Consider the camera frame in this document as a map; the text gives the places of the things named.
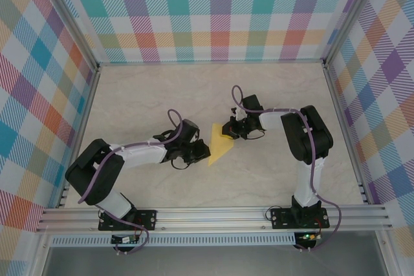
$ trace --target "yellow sponge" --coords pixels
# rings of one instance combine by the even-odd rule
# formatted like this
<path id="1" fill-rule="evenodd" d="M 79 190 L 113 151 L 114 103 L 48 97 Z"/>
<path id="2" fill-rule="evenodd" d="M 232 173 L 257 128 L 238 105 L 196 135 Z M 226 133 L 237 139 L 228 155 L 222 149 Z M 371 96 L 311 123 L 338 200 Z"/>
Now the yellow sponge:
<path id="1" fill-rule="evenodd" d="M 212 165 L 220 157 L 225 155 L 234 146 L 234 141 L 223 136 L 221 129 L 223 125 L 213 123 L 212 138 L 210 139 L 210 157 L 208 158 L 208 165 Z"/>

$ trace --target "colorful plaid backdrop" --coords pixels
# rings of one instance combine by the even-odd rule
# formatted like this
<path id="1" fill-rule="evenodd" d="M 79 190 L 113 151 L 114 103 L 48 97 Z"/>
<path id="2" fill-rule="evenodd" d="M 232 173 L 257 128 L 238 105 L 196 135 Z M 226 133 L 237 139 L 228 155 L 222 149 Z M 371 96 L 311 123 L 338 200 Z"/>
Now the colorful plaid backdrop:
<path id="1" fill-rule="evenodd" d="M 319 59 L 347 8 L 347 0 L 67 3 L 96 57 L 112 63 Z"/>
<path id="2" fill-rule="evenodd" d="M 348 16 L 349 10 L 353 6 L 354 2 L 355 2 L 355 0 L 348 0 L 346 5 L 344 6 L 340 17 L 339 17 L 338 21 L 336 22 L 335 28 L 332 31 L 331 36 L 329 37 L 328 44 L 326 44 L 326 47 L 323 50 L 321 58 L 326 58 L 326 56 L 327 56 L 329 50 L 331 49 L 331 46 L 332 46 L 332 44 L 333 44 L 333 42 L 336 38 L 336 35 L 338 34 L 339 30 L 341 29 L 341 27 L 343 25 L 343 22 L 345 22 L 345 20 Z"/>
<path id="3" fill-rule="evenodd" d="M 369 0 L 331 65 L 369 188 L 414 271 L 414 0 Z"/>
<path id="4" fill-rule="evenodd" d="M 0 275 L 21 275 L 71 155 L 92 70 L 49 0 L 0 0 Z"/>

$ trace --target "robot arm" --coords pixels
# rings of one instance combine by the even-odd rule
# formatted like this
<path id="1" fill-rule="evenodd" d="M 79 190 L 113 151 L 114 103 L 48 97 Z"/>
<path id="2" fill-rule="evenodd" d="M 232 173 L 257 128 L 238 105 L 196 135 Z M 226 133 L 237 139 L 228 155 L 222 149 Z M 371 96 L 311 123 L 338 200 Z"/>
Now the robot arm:
<path id="1" fill-rule="evenodd" d="M 235 116 L 230 117 L 230 121 L 223 126 L 222 135 L 231 139 L 242 137 L 246 140 L 248 134 L 254 130 L 266 131 L 284 128 L 290 151 L 299 161 L 297 164 L 298 182 L 290 210 L 298 225 L 306 222 L 315 214 L 314 212 L 309 213 L 309 211 L 319 213 L 321 202 L 310 185 L 312 150 L 305 124 L 296 113 L 264 112 L 256 95 L 243 98 L 241 103 L 249 111 L 258 111 L 258 113 L 245 112 L 239 107 L 232 109 Z M 316 165 L 313 184 L 315 190 L 318 191 L 323 163 L 329 149 L 333 146 L 333 139 L 315 107 L 306 106 L 300 112 L 306 117 L 314 138 Z"/>
<path id="2" fill-rule="evenodd" d="M 148 140 L 147 145 L 121 149 L 109 157 L 101 168 L 85 202 L 90 206 L 99 205 L 115 217 L 123 218 L 134 209 L 134 206 L 113 189 L 122 171 L 150 163 L 172 163 L 178 157 L 181 157 L 189 166 L 210 156 L 208 146 L 199 139 L 199 128 L 189 120 L 182 121 L 181 133 L 173 141 L 164 145 L 150 145 L 150 143 L 162 143 L 169 140 L 177 134 L 177 131 L 178 128 L 163 132 Z M 119 145 L 109 145 L 102 139 L 94 140 L 68 168 L 65 178 L 81 196 L 84 195 L 101 161 L 117 148 Z"/>

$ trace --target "black mounting plate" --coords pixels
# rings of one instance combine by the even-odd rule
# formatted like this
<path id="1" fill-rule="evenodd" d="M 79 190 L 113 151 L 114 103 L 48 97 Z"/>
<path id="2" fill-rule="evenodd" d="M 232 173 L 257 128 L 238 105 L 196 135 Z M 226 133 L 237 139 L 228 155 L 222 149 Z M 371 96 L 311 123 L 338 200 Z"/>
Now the black mounting plate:
<path id="1" fill-rule="evenodd" d="M 325 208 L 320 208 L 314 218 L 309 219 L 309 221 L 304 222 L 300 226 L 294 220 L 290 208 L 272 208 L 270 210 L 272 229 L 319 229 L 320 225 L 318 224 L 318 221 L 315 221 L 315 218 L 321 222 L 322 229 L 329 228 L 329 219 Z"/>
<path id="2" fill-rule="evenodd" d="M 157 222 L 157 211 L 148 210 L 148 209 L 147 210 L 132 209 L 126 215 L 126 217 L 127 217 L 126 221 L 139 224 L 140 226 L 143 226 L 144 228 L 146 228 L 148 231 L 153 231 L 155 229 L 155 224 Z M 99 231 L 134 231 L 135 227 L 116 221 L 112 219 L 110 216 L 108 216 L 106 213 L 100 213 L 98 230 Z"/>

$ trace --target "marble floor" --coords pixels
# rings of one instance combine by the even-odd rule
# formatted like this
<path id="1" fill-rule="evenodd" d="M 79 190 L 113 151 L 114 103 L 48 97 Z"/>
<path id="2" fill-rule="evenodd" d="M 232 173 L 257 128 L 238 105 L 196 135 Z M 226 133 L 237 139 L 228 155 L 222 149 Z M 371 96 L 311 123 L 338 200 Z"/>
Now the marble floor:
<path id="1" fill-rule="evenodd" d="M 212 124 L 227 122 L 235 106 L 234 84 L 245 96 L 256 94 L 265 108 L 314 105 L 334 139 L 319 193 L 338 204 L 362 203 L 318 63 L 104 67 L 82 150 L 95 138 L 125 144 L 171 129 L 169 108 L 195 122 L 208 143 Z M 211 166 L 203 160 L 183 171 L 169 163 L 125 170 L 114 188 L 140 207 L 290 205 L 296 160 L 283 130 L 274 130 L 259 140 L 236 140 Z M 78 199 L 71 189 L 66 207 L 87 207 Z"/>

